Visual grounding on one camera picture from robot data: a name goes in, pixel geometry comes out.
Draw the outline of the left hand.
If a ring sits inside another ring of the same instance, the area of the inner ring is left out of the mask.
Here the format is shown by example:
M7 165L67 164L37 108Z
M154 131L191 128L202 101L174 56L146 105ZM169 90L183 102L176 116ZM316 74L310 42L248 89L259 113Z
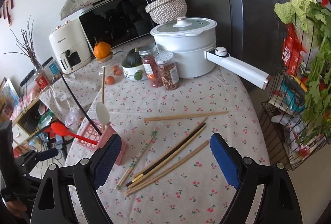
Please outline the left hand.
M21 203L19 200L12 200L9 202L5 202L7 209L9 212L18 218L23 218L23 213L26 212L27 207Z

